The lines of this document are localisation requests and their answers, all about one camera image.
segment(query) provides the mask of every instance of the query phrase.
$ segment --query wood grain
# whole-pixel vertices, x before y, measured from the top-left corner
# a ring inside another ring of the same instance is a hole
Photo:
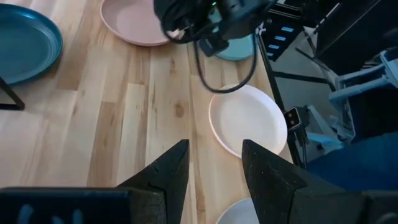
[[[182,223],[215,223],[249,197],[241,160],[211,132],[213,95],[198,77],[192,45],[128,44],[101,22],[102,0],[0,2],[48,16],[65,43],[48,73],[14,87],[26,110],[0,111],[0,187],[114,187],[189,139]],[[200,63],[208,83],[221,88],[242,80],[251,58],[234,63],[200,53]],[[261,58],[249,84],[272,97]],[[280,155],[291,161],[287,147]]]

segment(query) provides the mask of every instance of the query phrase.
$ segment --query pink plate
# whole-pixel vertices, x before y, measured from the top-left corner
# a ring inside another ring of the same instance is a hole
[[[169,41],[160,28],[153,0],[104,0],[101,17],[112,32],[129,43],[152,47]],[[178,31],[170,35],[176,37]]]

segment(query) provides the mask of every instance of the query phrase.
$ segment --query black stand leg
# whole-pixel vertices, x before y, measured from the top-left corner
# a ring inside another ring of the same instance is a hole
[[[15,104],[0,103],[0,110],[23,110],[25,103],[15,94],[11,87],[0,77],[0,89],[4,90]]]

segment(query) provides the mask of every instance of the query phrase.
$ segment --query blue fabric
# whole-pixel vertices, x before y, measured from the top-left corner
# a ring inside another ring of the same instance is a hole
[[[308,163],[308,170],[346,190],[398,189],[398,133],[333,151]]]

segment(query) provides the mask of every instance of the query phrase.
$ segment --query black cable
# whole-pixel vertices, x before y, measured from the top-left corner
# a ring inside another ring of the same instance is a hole
[[[299,128],[296,130],[295,135],[298,144],[303,149],[303,166],[304,169],[307,170],[307,133],[305,132],[305,128]]]
[[[268,10],[277,2],[277,0],[272,0],[264,9],[263,12],[264,14],[266,14],[268,12]],[[256,69],[256,64],[257,64],[257,45],[256,45],[256,35],[255,32],[252,34],[252,44],[253,44],[253,62],[249,71],[249,74],[246,76],[246,78],[244,80],[242,80],[241,83],[237,84],[236,86],[229,88],[227,90],[217,90],[212,88],[211,86],[209,86],[209,84],[207,84],[206,79],[203,75],[203,72],[201,70],[200,67],[200,60],[199,60],[199,53],[198,53],[198,46],[197,46],[197,37],[199,37],[201,35],[201,32],[199,31],[198,33],[194,34],[193,33],[193,27],[192,24],[190,24],[187,20],[185,21],[187,23],[187,29],[188,29],[188,38],[186,39],[175,39],[173,37],[171,37],[169,35],[169,33],[166,31],[165,29],[165,22],[167,20],[167,16],[168,14],[171,12],[171,10],[178,4],[181,3],[181,0],[175,0],[174,2],[170,3],[169,6],[167,7],[167,9],[165,10],[162,18],[161,18],[161,22],[160,22],[160,26],[162,28],[162,32],[163,34],[173,43],[176,44],[186,44],[188,42],[193,42],[193,49],[194,49],[194,53],[195,53],[195,61],[197,64],[197,70],[198,70],[198,74],[200,77],[200,80],[202,82],[202,84],[205,86],[205,88],[212,92],[212,93],[231,93],[234,92],[240,88],[242,88],[244,85],[246,85],[250,79],[252,78],[254,71]]]
[[[304,143],[303,146],[303,164],[304,164],[304,169],[307,170],[307,144]]]
[[[253,51],[254,51],[254,53],[253,53],[253,63],[251,65],[249,74],[246,76],[246,78],[244,80],[242,80],[241,83],[237,84],[236,86],[234,86],[232,88],[226,89],[226,90],[217,90],[217,89],[214,89],[211,86],[209,86],[209,84],[207,84],[206,79],[203,76],[203,72],[202,72],[202,70],[200,68],[200,60],[199,60],[197,42],[196,42],[196,40],[193,41],[193,50],[195,52],[195,60],[196,60],[196,64],[197,64],[198,74],[199,74],[199,77],[200,77],[200,80],[201,80],[202,84],[205,86],[205,88],[208,91],[210,91],[212,93],[232,93],[232,92],[242,88],[244,85],[246,85],[250,81],[251,77],[254,74],[254,70],[256,69],[256,64],[257,64],[257,45],[256,45],[256,36],[255,36],[255,34],[252,34],[252,39],[253,39]]]

